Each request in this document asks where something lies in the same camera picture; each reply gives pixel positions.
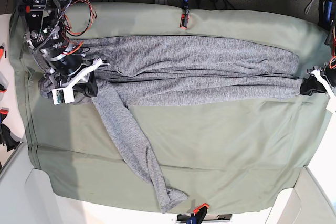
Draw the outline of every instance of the black clamp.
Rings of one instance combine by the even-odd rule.
[[[8,116],[8,110],[0,110],[0,144],[7,146],[7,151],[15,149],[20,142],[15,141],[11,136],[11,130],[3,124],[3,120]]]
[[[5,93],[6,91],[5,87],[0,84],[0,93]]]
[[[324,68],[320,68],[321,76],[324,80],[328,82],[331,87],[336,87],[336,69],[332,69],[329,65]],[[315,93],[326,93],[326,89],[321,84],[314,75],[309,75],[308,79],[303,79],[303,83],[300,86],[300,94],[302,95],[313,95]]]
[[[207,203],[197,207],[187,220],[187,224],[201,224],[208,212],[208,208],[209,205]]]
[[[94,75],[95,72],[91,72],[88,82],[76,84],[73,89],[82,93],[86,97],[96,97],[98,94],[98,86]]]
[[[188,27],[189,12],[190,12],[188,0],[183,0],[182,1],[182,9],[185,10],[185,13],[182,14],[180,28],[186,29]]]

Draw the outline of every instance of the clamp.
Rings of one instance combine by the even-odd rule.
[[[5,93],[7,89],[3,85],[0,84],[0,93]]]
[[[336,69],[330,68],[328,64],[321,68],[315,66],[313,69],[307,70],[309,78],[303,79],[303,83],[300,86],[300,94],[313,95],[314,93],[326,93],[328,91],[323,83],[316,78],[316,75],[313,74],[316,70],[318,70],[321,78],[328,83],[329,87],[332,87],[332,89],[336,87]]]
[[[74,95],[74,89],[73,87],[86,75],[90,74],[91,72],[94,72],[100,65],[104,65],[102,59],[95,59],[93,60],[93,64],[83,68],[78,74],[75,75],[69,82],[63,83],[63,87],[52,89],[52,99],[54,101],[54,105],[58,105],[62,102],[64,103],[71,103],[75,101],[75,95]],[[97,87],[94,87],[93,92],[98,92]]]
[[[4,54],[4,51],[5,51],[4,47],[0,46],[0,59],[1,59],[2,55]]]
[[[182,14],[180,28],[186,29],[188,27],[189,12],[190,12],[188,0],[182,1],[182,9],[185,10],[185,13]]]
[[[20,142],[15,141],[11,136],[11,130],[3,124],[3,120],[8,116],[8,110],[0,109],[0,144],[7,146],[7,151],[15,149]]]
[[[207,214],[208,208],[209,205],[207,203],[197,207],[187,220],[187,224],[201,224]]]

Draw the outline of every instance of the orange clamp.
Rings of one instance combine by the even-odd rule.
[[[0,109],[0,114],[7,115],[9,113],[8,110]]]
[[[4,54],[4,47],[0,46],[0,59],[1,59],[3,54]]]
[[[194,214],[197,214],[199,212],[199,210],[203,207],[209,208],[210,206],[207,203],[204,203],[203,205],[200,205],[199,207],[197,207],[193,212]]]
[[[186,16],[185,14],[182,14],[182,17],[181,17],[180,28],[182,28],[182,29],[187,29],[188,22],[189,22],[189,15],[188,15],[187,16],[187,26],[183,26],[183,22],[184,22],[185,16]]]

